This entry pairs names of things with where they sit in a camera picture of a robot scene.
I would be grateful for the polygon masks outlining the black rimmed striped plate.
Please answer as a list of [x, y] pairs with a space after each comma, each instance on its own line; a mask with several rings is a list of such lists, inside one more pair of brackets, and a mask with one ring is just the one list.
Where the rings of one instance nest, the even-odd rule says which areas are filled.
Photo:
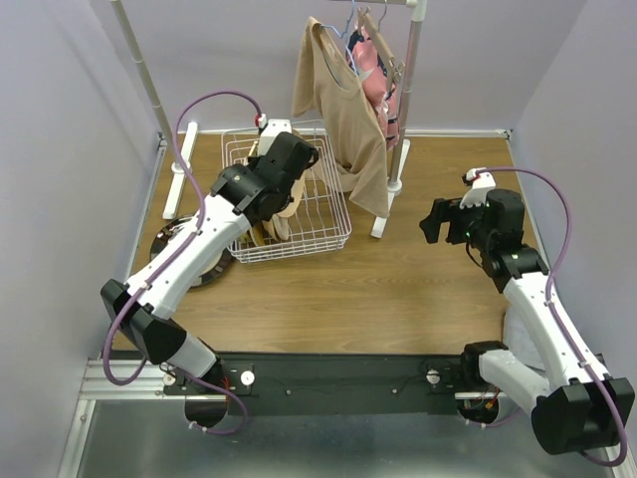
[[[154, 236], [150, 248], [149, 259], [153, 260], [167, 245], [177, 236], [184, 226], [193, 218], [192, 215], [184, 215], [171, 220], [164, 225]], [[213, 261], [200, 273], [190, 288], [200, 288], [215, 282], [232, 265], [233, 256], [230, 251], [223, 249]]]

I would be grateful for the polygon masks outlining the green yellow woven mat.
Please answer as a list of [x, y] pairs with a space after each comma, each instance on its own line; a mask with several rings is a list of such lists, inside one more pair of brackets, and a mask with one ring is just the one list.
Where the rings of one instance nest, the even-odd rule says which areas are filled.
[[[259, 141], [257, 139], [253, 141], [251, 149], [246, 157], [247, 163], [250, 163], [257, 156], [258, 143]], [[263, 247], [265, 245], [260, 223], [251, 227], [249, 235], [255, 247]]]

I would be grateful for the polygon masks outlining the bird pattern plate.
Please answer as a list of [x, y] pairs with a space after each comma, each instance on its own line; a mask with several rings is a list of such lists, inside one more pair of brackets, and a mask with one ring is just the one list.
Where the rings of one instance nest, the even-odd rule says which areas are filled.
[[263, 221], [262, 225], [269, 238], [274, 242], [278, 242], [279, 238], [274, 223], [272, 221]]
[[282, 161], [284, 180], [282, 187], [289, 193], [288, 203], [279, 215], [291, 217], [300, 207], [306, 182], [306, 171], [312, 168], [319, 160], [318, 150], [292, 129], [292, 132], [281, 132], [277, 139], [280, 140], [281, 152], [279, 159]]

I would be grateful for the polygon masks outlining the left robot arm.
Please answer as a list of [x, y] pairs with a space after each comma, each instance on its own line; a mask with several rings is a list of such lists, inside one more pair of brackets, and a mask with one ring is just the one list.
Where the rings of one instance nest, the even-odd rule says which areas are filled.
[[121, 331], [151, 363], [183, 370], [196, 391], [213, 391], [221, 378], [217, 355], [173, 314], [232, 242], [291, 203], [294, 183], [318, 160], [315, 147], [283, 131], [266, 153], [224, 168], [198, 212], [148, 265], [123, 283], [103, 285], [110, 331]]

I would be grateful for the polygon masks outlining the white leaf pattern plate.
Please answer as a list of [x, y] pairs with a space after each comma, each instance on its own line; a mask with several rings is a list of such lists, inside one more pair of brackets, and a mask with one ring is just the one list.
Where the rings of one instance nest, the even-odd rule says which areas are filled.
[[275, 214], [272, 220], [278, 239], [284, 242], [288, 241], [291, 236], [289, 220], [286, 217], [282, 217], [278, 214]]

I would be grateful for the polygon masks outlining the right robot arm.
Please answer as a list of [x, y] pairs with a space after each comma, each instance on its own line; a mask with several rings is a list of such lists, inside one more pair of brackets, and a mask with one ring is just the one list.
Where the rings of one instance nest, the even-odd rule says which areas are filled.
[[482, 268], [522, 319], [544, 372], [538, 373], [500, 343], [467, 345], [458, 365], [460, 383], [478, 390], [487, 383], [531, 419], [540, 447], [551, 455], [619, 445], [635, 400], [625, 378], [614, 378], [581, 336], [556, 293], [549, 270], [524, 242], [525, 206], [511, 190], [493, 189], [476, 205], [438, 198], [419, 227], [428, 243], [439, 239], [479, 251]]

